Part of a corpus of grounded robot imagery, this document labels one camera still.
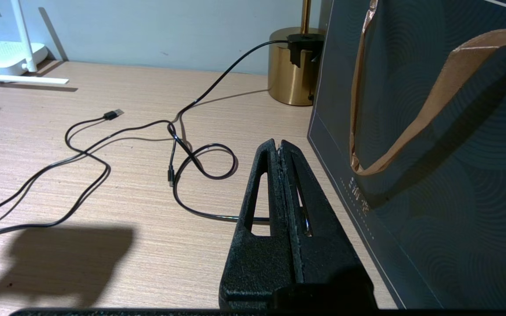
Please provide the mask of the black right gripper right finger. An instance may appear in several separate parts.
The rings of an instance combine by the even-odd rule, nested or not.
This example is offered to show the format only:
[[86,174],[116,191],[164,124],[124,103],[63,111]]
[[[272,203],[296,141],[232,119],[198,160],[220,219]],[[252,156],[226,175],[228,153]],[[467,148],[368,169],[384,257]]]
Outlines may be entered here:
[[285,310],[376,310],[374,286],[303,152],[279,148],[293,255],[293,284],[278,291]]

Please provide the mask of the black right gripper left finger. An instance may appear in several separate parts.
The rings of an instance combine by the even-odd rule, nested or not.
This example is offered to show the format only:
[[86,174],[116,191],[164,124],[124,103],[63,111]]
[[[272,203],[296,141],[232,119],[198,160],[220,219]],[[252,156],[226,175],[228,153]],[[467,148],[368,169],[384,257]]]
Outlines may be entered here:
[[[260,178],[267,175],[269,236],[257,236],[254,222]],[[273,292],[295,280],[280,159],[273,139],[255,153],[239,218],[219,286],[219,307],[266,309]]]

